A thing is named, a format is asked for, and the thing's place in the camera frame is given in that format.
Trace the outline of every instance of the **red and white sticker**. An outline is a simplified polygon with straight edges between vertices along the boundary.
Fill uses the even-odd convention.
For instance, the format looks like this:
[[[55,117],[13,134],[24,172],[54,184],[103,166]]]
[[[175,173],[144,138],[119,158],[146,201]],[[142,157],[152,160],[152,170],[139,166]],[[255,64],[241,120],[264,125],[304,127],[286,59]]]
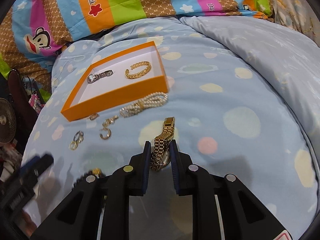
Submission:
[[[292,240],[291,236],[289,235],[287,230],[283,230],[281,234],[279,234],[279,236],[277,236],[275,239],[273,240]]]

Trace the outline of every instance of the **blue polka dot bed sheet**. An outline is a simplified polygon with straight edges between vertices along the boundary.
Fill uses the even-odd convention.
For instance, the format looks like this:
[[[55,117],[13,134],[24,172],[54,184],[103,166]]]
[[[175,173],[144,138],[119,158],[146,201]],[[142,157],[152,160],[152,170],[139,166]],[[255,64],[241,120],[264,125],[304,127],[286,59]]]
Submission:
[[[65,119],[61,108],[90,64],[147,41],[163,61],[166,105],[120,117],[106,141],[100,126],[123,106],[94,121]],[[299,239],[318,210],[319,55],[303,34],[247,17],[143,19],[97,41],[74,42],[54,63],[52,97],[23,156],[23,164],[35,154],[54,157],[26,211],[39,225],[77,178],[95,167],[110,175],[128,164],[174,116],[180,151],[211,174],[238,176]],[[72,151],[79,130],[84,141]],[[144,197],[130,198],[129,220],[130,239],[192,239],[192,197],[175,195],[170,165],[150,172]]]

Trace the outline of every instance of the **pearl strand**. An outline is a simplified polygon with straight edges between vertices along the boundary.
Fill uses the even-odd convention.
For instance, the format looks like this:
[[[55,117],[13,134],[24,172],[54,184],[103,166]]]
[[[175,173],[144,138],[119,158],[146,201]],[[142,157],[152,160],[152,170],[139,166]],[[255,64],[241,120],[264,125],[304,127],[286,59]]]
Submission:
[[[141,113],[144,109],[163,106],[167,101],[167,94],[156,92],[123,107],[120,109],[119,113],[123,117],[130,117]]]

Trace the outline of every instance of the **silver watch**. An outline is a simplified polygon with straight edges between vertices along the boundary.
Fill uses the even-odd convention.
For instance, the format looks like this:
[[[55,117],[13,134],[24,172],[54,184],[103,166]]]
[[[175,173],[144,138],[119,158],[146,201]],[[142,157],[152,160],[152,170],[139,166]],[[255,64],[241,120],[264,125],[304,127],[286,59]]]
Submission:
[[[87,77],[87,81],[89,84],[93,83],[93,82],[96,82],[98,79],[100,78],[103,78],[103,77],[109,77],[113,74],[113,71],[112,70],[107,70],[105,72],[102,72],[100,74],[90,74],[88,77]]]

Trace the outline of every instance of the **watch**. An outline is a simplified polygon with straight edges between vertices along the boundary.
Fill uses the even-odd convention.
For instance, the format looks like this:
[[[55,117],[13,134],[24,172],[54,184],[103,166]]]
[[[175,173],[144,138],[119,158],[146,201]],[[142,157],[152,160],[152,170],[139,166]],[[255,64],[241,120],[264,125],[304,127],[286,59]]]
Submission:
[[[150,168],[159,171],[170,163],[169,143],[174,136],[174,117],[164,120],[162,133],[155,138]]]
[[[105,72],[102,72],[100,74],[90,74],[88,77],[87,77],[87,81],[89,84],[93,83],[93,82],[96,82],[98,79],[100,78],[103,78],[103,77],[109,77],[113,74],[113,71],[112,70],[107,70]]]

